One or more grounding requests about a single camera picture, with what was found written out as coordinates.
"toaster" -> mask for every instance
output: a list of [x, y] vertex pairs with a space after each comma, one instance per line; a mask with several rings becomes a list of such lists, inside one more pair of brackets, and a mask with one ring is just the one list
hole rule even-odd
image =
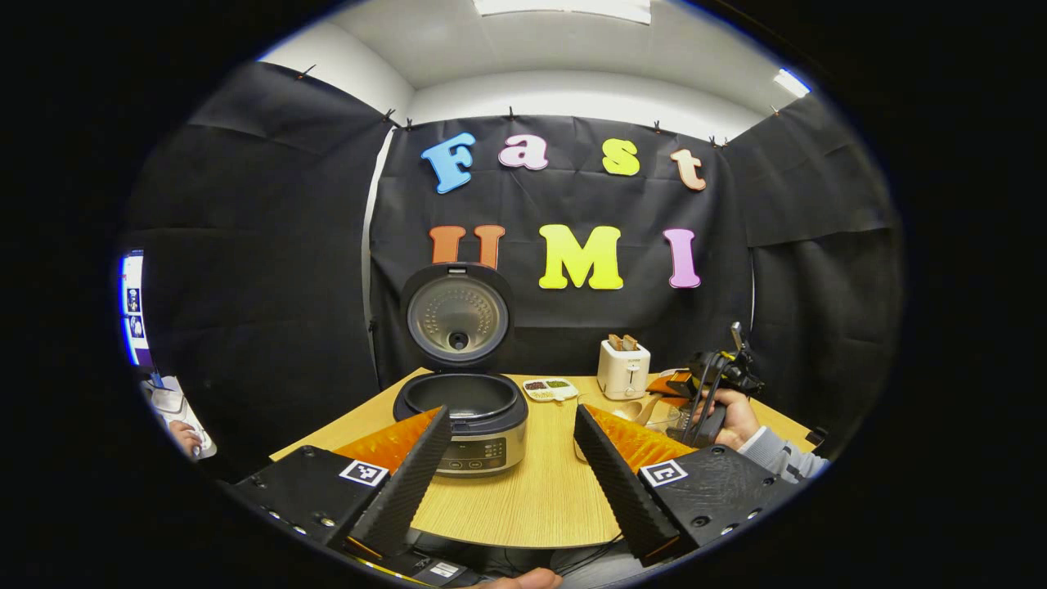
[[600, 365], [596, 382], [604, 397], [612, 401], [634, 400], [647, 391], [651, 355], [637, 344], [636, 350], [619, 352], [609, 340], [600, 343]]

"person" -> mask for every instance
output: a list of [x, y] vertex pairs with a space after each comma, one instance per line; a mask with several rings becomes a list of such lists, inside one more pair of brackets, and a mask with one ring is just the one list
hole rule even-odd
[[548, 568], [535, 568], [516, 579], [502, 577], [463, 589], [556, 589], [563, 584], [563, 577]]
[[[708, 390], [701, 398], [709, 397]], [[783, 480], [797, 483], [818, 475], [829, 461], [812, 452], [801, 452], [790, 441], [778, 437], [760, 422], [749, 404], [749, 398], [731, 389], [718, 389], [709, 404], [710, 412], [714, 404], [727, 407], [723, 429], [716, 436], [716, 444], [745, 456], [753, 462], [778, 475]]]
[[182, 449], [185, 456], [188, 456], [191, 460], [194, 459], [194, 449], [201, 448], [203, 445], [200, 435], [196, 433], [196, 428], [184, 422], [174, 420], [171, 424], [168, 424], [168, 430], [171, 431], [171, 436], [175, 438], [175, 443]]

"computer monitor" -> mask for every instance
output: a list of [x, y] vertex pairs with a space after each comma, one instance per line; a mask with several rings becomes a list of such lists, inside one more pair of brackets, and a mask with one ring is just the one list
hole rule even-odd
[[144, 251], [141, 249], [130, 249], [124, 253], [120, 259], [119, 305], [128, 360], [141, 372], [152, 375], [157, 370], [153, 356], [149, 352], [146, 333], [146, 298], [141, 271], [144, 258]]

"ceiling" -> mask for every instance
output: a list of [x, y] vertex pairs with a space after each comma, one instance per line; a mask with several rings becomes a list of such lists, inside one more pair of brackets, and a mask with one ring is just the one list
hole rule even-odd
[[481, 17], [472, 0], [371, 0], [330, 17], [417, 90], [525, 70], [625, 73], [694, 88], [757, 113], [796, 96], [780, 64], [711, 17], [652, 0], [651, 24], [573, 13]]

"black curtain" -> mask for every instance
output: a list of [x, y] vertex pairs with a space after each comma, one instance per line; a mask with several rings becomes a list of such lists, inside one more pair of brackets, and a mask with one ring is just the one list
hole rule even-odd
[[764, 402], [843, 448], [883, 389], [903, 308], [900, 228], [845, 119], [797, 99], [723, 151], [752, 248]]
[[[422, 151], [469, 132], [471, 180], [446, 194]], [[533, 134], [548, 142], [542, 169], [498, 161], [506, 138]], [[602, 164], [608, 138], [631, 140], [640, 171], [611, 175]], [[701, 160], [703, 190], [681, 180], [669, 154], [689, 149]], [[493, 370], [531, 375], [595, 375], [599, 343], [629, 334], [651, 353], [651, 369], [681, 366], [696, 350], [731, 345], [729, 326], [748, 327], [752, 273], [738, 191], [721, 153], [694, 137], [610, 120], [571, 116], [489, 116], [443, 120], [395, 131], [371, 225], [372, 313], [379, 381], [386, 387], [423, 364], [400, 315], [407, 277], [432, 259], [430, 228], [466, 229], [459, 260], [480, 259], [477, 225], [506, 228], [498, 271], [515, 300], [515, 334]], [[545, 224], [569, 226], [584, 245], [598, 225], [621, 229], [619, 290], [587, 284], [545, 290]], [[688, 228], [701, 285], [672, 288], [672, 257], [662, 231]]]
[[236, 71], [152, 154], [121, 243], [144, 249], [153, 357], [236, 478], [378, 391], [360, 244], [392, 123], [271, 64]]

